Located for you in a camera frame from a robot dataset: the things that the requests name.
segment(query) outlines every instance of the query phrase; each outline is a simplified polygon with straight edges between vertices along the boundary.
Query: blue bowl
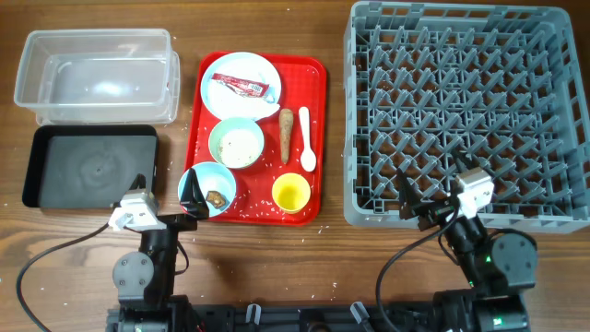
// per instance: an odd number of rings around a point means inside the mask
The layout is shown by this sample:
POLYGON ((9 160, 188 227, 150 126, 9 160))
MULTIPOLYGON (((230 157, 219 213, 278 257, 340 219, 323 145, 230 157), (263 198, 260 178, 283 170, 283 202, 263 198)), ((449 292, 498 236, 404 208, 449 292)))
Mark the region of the blue bowl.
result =
MULTIPOLYGON (((201 162, 193 166, 196 172, 196 179, 201 187, 201 193, 204 197, 207 197, 207 193, 211 190, 217 191, 222 194, 227 204, 222 208, 214 208, 209 202, 206 205, 209 207, 209 217, 215 217, 223 213, 228 209, 236 197, 236 179, 227 167, 216 163, 216 162, 201 162)), ((181 198, 181 192, 184 189, 184 181, 186 180, 186 174, 188 170, 184 172, 180 183, 178 184, 178 199, 181 198)))
POLYGON ((230 118, 230 119, 223 120, 223 121, 219 122, 218 124, 215 125, 215 127, 213 127, 213 130, 211 130, 211 135, 209 135, 209 144, 208 145, 209 145, 209 152, 211 153, 211 157, 213 157, 213 159, 216 162, 218 162, 228 168, 231 168, 231 169, 243 169, 243 168, 249 167, 250 165, 255 163, 256 160, 258 160, 258 158, 262 154, 262 151, 265 149, 265 134, 263 134, 262 129, 260 129, 260 126, 256 122, 254 122, 250 119, 230 118), (253 153, 252 160, 250 162, 246 161, 243 164, 238 163, 237 165, 228 164, 228 163, 226 163, 227 161, 223 162, 223 159, 221 158, 221 156, 219 154, 219 148, 231 148, 231 147, 220 147, 219 142, 221 142, 221 139, 225 135, 227 135, 229 132, 231 132, 233 130, 242 130, 242 131, 246 130, 246 131, 252 133, 252 135, 256 138, 255 141, 250 142, 253 145, 255 145, 255 147, 253 147, 253 148, 255 148, 255 153, 253 153))

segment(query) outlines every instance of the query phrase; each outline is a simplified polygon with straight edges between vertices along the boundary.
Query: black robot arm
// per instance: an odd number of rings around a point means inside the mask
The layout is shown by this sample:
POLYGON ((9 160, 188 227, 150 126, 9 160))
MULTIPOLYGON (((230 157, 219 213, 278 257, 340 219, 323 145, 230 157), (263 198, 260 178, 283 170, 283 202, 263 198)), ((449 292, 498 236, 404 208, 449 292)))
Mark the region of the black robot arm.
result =
POLYGON ((455 177, 454 188, 443 199, 421 202, 406 175, 401 171, 397 174, 400 201, 411 217, 419 218, 421 231, 437 226, 442 229, 453 223, 444 237, 472 287, 435 293, 429 328, 464 332, 530 331, 522 292, 535 287, 537 243, 521 231, 488 233, 477 209, 490 202, 491 177, 465 155, 454 151, 453 157, 457 168, 464 172, 455 177), (464 208, 471 202, 476 203, 464 208))
POLYGON ((116 324, 107 326, 112 332, 184 332, 197 331, 200 325, 186 296, 172 296, 176 255, 180 231, 195 231, 197 221, 208 217, 207 202, 190 169, 181 195, 186 214, 160 216, 165 225, 158 229, 142 230, 137 252, 124 255, 117 261, 112 279, 119 291, 121 308, 116 324))

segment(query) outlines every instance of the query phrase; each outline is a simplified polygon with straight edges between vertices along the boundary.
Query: plastic spoon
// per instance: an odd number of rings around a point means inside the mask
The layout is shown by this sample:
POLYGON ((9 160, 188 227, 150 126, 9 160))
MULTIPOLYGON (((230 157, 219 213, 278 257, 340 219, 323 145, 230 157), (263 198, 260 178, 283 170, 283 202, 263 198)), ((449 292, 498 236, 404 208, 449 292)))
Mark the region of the plastic spoon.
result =
POLYGON ((310 145, 310 110, 303 106, 299 109, 299 123, 303 134, 303 152, 301 154, 301 166, 307 172, 315 170, 316 158, 310 145))

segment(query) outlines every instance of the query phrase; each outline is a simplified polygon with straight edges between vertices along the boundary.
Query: black tray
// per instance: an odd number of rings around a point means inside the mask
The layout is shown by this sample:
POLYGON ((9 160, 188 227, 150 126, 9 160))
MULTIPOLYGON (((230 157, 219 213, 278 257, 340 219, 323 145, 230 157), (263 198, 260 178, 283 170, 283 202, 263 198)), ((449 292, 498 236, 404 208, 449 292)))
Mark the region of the black tray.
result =
POLYGON ((107 208, 138 173, 156 182, 150 125, 47 125, 35 132, 22 202, 29 208, 107 208))

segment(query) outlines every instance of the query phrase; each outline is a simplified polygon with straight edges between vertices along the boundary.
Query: grey dish rack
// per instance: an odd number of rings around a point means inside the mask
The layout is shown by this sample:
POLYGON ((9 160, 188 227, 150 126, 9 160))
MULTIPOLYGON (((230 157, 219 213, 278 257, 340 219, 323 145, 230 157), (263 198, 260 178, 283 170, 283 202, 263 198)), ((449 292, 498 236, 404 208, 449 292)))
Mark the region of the grey dish rack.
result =
POLYGON ((590 224, 590 119, 564 10, 358 2, 344 88, 348 223, 416 228, 399 216, 396 169, 439 197, 462 147, 494 177, 487 227, 590 224))

